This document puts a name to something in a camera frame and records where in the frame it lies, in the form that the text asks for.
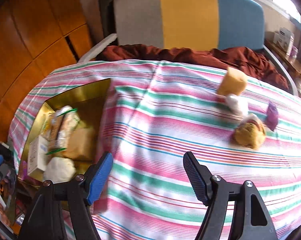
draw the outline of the yellow headboard panel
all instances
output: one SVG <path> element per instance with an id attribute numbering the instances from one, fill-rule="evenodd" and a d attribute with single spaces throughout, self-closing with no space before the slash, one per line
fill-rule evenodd
<path id="1" fill-rule="evenodd" d="M 165 49 L 217 48 L 218 0 L 160 0 Z"/>

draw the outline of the wooden wardrobe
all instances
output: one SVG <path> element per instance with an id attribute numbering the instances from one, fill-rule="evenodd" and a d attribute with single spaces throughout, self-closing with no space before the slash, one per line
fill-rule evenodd
<path id="1" fill-rule="evenodd" d="M 6 0 L 0 8 L 0 141 L 29 91 L 92 47 L 79 0 Z"/>

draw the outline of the red blanket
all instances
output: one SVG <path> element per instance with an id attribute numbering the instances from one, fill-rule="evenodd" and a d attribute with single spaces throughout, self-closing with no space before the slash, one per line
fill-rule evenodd
<path id="1" fill-rule="evenodd" d="M 248 76 L 288 91 L 286 78 L 279 74 L 262 54 L 246 47 L 194 51 L 187 48 L 159 49 L 143 44 L 108 46 L 96 59 L 105 61 L 123 59 L 167 60 L 221 69 L 227 69 L 228 66 L 231 66 L 240 69 Z"/>

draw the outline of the gold box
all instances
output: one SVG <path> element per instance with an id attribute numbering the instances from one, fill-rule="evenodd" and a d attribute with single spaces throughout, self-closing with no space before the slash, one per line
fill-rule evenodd
<path id="1" fill-rule="evenodd" d="M 92 126 L 94 128 L 97 138 L 109 85 L 110 79 L 104 79 L 67 90 L 46 100 L 39 109 L 30 129 L 21 160 L 27 162 L 29 144 L 39 135 L 48 115 L 54 113 L 57 109 L 63 106 L 69 105 L 72 108 L 77 108 L 77 113 L 81 121 L 85 125 Z M 74 163 L 75 168 L 79 173 L 86 171 L 90 166 L 90 163 L 88 162 L 74 161 Z M 31 177 L 39 181 L 43 181 L 43 172 L 33 172 Z"/>

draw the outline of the pink and green striped sheet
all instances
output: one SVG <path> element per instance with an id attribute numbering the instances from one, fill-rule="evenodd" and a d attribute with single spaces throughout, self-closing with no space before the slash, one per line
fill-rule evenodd
<path id="1" fill-rule="evenodd" d="M 226 181 L 252 180 L 270 212 L 277 236 L 301 224 L 301 99 L 249 78 L 242 93 L 250 112 L 265 118 L 271 100 L 279 111 L 275 132 L 258 151 L 232 142 L 241 118 L 216 94 L 224 70 L 166 61 L 87 62 L 52 72 L 31 90 L 10 127 L 14 161 L 20 157 L 41 104 L 68 89 L 111 78 L 98 149 L 114 166 L 108 192 L 95 203 L 93 220 L 102 239 L 194 239 L 206 207 L 182 165 L 186 151 Z M 229 203 L 221 239 L 227 239 Z M 70 218 L 67 232 L 73 236 Z"/>

